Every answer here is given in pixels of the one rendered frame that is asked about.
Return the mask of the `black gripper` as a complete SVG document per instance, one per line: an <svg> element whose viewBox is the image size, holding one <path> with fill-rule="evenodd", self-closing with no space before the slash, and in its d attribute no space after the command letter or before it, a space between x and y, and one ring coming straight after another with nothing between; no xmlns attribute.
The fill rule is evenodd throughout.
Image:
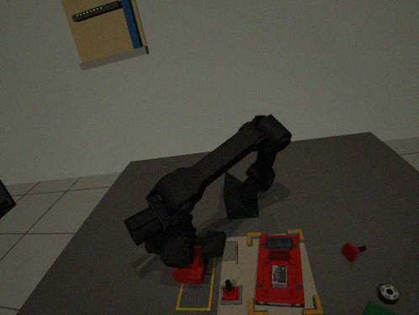
<svg viewBox="0 0 419 315"><path fill-rule="evenodd" d="M195 236L196 227L192 225L192 214L182 227L168 227L158 235L148 239L145 247L149 254L162 255L164 243L167 241L166 235L172 235L175 238L180 237L180 233L187 233L193 240L195 247L202 247L200 258L203 258L204 267L207 268L209 258L221 258L224 255L226 235L225 232L208 232L204 236Z"/></svg>

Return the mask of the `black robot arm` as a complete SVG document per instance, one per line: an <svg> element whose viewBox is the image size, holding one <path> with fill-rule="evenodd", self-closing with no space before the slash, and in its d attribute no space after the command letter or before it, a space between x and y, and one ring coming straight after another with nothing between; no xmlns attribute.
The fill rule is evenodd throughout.
<svg viewBox="0 0 419 315"><path fill-rule="evenodd" d="M164 228L186 224L205 188L249 153L258 151L257 161L246 171L248 178L243 184L237 183L238 195L253 202L257 192L266 192L273 185L274 160L289 145L291 137L272 115L257 115L192 167L178 168L164 175L145 197L149 207L124 220L136 246ZM160 258L167 267L183 269L194 262L193 240L187 233L180 235L178 238L167 235Z"/></svg>

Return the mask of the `black toy tyre with grey hub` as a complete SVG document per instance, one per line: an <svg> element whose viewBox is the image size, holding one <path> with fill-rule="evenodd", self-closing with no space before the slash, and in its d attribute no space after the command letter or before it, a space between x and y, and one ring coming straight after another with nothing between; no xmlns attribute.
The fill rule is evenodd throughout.
<svg viewBox="0 0 419 315"><path fill-rule="evenodd" d="M395 305L398 302L400 293L395 286L386 283L380 287L378 296L384 304Z"/></svg>

